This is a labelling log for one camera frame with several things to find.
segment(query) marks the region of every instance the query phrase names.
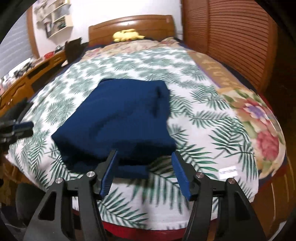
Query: stuffed animal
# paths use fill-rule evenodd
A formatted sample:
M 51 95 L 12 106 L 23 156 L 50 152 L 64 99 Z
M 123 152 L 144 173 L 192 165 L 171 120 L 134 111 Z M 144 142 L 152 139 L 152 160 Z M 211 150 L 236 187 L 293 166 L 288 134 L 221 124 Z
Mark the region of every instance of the stuffed animal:
M 143 39 L 145 36 L 139 35 L 135 29 L 127 29 L 113 34 L 114 42 L 132 41 L 136 39 Z

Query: window blind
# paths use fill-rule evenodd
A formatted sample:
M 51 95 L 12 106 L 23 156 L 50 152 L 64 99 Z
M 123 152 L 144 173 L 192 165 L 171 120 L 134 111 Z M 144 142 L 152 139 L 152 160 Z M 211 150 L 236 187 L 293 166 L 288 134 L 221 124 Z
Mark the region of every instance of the window blind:
M 0 44 L 0 78 L 32 56 L 28 36 L 27 12 L 25 12 Z

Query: metal bolt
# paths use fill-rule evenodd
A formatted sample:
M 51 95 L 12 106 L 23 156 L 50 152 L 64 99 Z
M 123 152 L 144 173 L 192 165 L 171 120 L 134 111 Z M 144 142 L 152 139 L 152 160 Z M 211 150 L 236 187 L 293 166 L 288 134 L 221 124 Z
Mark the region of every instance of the metal bolt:
M 58 177 L 58 178 L 56 179 L 56 181 L 55 181 L 55 182 L 59 184 L 59 183 L 61 183 L 62 181 L 63 181 L 63 178 L 61 178 L 61 177 Z
M 86 175 L 88 177 L 93 177 L 95 175 L 95 172 L 91 171 L 91 172 L 88 172 Z
M 197 172 L 196 177 L 197 178 L 203 178 L 205 175 L 202 172 Z
M 229 182 L 230 184 L 235 184 L 235 183 L 236 183 L 236 180 L 233 179 L 233 178 L 229 178 L 229 179 L 228 179 L 228 182 Z

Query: white label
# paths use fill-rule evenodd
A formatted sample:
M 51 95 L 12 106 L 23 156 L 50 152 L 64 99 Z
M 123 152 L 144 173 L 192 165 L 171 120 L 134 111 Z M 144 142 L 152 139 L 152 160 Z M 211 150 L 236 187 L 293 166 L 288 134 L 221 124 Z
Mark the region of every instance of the white label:
M 238 176 L 236 166 L 226 167 L 219 170 L 219 179 L 227 179 Z

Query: wooden closet door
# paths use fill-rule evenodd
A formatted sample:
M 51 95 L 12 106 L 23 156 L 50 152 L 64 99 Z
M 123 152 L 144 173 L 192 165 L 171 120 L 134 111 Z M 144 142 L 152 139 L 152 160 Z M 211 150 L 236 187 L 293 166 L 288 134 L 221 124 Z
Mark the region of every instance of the wooden closet door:
M 183 0 L 184 41 L 241 73 L 258 90 L 270 79 L 277 26 L 254 0 Z

